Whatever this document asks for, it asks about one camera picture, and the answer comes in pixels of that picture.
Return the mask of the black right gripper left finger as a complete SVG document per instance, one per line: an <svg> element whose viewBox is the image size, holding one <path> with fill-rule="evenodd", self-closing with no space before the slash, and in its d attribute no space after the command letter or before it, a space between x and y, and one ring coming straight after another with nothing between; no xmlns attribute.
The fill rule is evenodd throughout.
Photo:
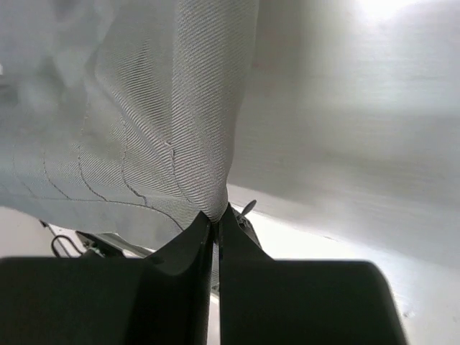
<svg viewBox="0 0 460 345"><path fill-rule="evenodd" d="M204 344L211 222L144 259L1 260L3 344Z"/></svg>

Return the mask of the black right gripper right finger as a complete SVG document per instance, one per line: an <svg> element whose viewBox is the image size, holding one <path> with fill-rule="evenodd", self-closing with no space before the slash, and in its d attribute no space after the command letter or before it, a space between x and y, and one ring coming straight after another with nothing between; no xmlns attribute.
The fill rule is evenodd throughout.
<svg viewBox="0 0 460 345"><path fill-rule="evenodd" d="M276 260L239 226L219 225L222 344L405 344L378 267L359 260Z"/></svg>

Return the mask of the grey pleated skirt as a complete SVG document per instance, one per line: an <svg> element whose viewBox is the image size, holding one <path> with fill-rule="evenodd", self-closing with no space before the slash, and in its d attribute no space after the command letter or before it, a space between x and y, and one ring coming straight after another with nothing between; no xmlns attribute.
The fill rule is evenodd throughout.
<svg viewBox="0 0 460 345"><path fill-rule="evenodd" d="M248 198L456 266L459 3L1 3L3 205L157 246Z"/></svg>

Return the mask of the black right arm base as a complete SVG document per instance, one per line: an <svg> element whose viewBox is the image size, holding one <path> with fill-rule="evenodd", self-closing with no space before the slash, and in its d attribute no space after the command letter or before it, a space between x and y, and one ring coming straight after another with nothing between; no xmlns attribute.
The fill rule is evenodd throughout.
<svg viewBox="0 0 460 345"><path fill-rule="evenodd" d="M144 258L155 252L154 249L130 244L116 233L89 234L48 224L42 220L40 223L51 232L50 248L58 258Z"/></svg>

